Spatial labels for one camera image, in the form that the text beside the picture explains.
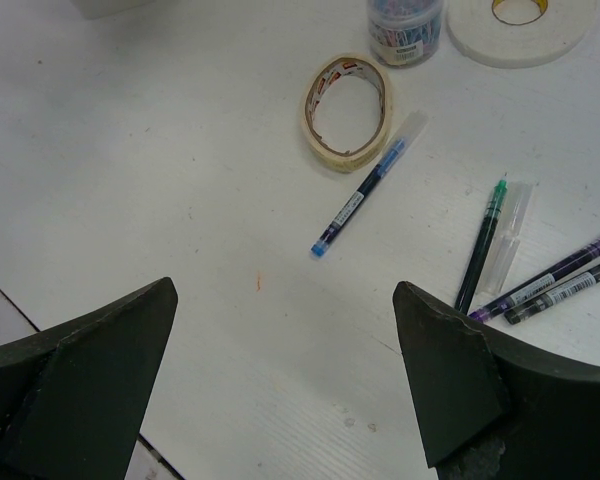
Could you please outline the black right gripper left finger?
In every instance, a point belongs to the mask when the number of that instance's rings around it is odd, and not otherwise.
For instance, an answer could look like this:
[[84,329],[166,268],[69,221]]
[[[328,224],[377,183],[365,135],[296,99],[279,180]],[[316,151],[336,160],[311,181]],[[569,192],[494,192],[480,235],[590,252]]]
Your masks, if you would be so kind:
[[0,346],[0,479],[125,477],[172,330],[164,277]]

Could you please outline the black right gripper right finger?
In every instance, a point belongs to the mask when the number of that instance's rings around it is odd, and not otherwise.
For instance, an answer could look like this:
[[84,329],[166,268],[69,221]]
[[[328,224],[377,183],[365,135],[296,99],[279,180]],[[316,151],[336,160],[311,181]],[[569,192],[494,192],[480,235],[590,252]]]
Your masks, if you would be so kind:
[[393,294],[427,465],[440,479],[600,479],[600,366]]

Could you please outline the black gel pen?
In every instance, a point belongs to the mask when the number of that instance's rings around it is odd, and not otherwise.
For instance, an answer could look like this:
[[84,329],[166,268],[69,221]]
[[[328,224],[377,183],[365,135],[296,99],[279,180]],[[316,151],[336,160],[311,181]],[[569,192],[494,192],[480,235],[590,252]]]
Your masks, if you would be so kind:
[[516,325],[599,283],[600,264],[506,311],[504,317]]

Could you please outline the green gel pen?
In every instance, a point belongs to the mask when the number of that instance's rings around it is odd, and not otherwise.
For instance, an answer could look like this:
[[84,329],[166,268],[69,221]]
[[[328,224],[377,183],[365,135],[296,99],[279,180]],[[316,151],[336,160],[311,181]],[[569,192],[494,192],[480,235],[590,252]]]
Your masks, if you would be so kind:
[[507,179],[506,176],[503,176],[492,191],[459,292],[454,302],[454,308],[461,313],[466,314],[471,306],[507,192]]

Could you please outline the purple gel pen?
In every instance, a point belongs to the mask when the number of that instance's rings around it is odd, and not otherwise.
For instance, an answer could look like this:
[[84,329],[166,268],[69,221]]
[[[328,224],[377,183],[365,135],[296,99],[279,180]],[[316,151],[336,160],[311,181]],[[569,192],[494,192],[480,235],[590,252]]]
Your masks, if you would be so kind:
[[485,323],[521,305],[523,302],[533,298],[541,291],[556,284],[559,280],[566,278],[599,257],[600,237],[509,292],[478,308],[470,313],[469,317],[478,322]]

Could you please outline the beige masking tape roll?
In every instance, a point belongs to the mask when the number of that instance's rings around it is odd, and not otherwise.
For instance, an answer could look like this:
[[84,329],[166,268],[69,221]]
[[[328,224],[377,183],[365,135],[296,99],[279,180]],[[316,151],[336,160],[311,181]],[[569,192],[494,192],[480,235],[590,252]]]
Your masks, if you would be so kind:
[[391,131],[393,86],[373,58],[336,55],[308,82],[299,124],[308,147],[328,169],[352,173],[376,158]]

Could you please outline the wide white foam tape roll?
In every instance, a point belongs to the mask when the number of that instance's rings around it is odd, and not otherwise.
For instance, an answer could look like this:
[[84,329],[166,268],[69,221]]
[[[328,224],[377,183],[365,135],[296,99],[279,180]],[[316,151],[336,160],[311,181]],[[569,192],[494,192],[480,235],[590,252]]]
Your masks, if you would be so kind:
[[595,1],[450,1],[449,37],[464,56],[501,69],[552,62],[593,26]]

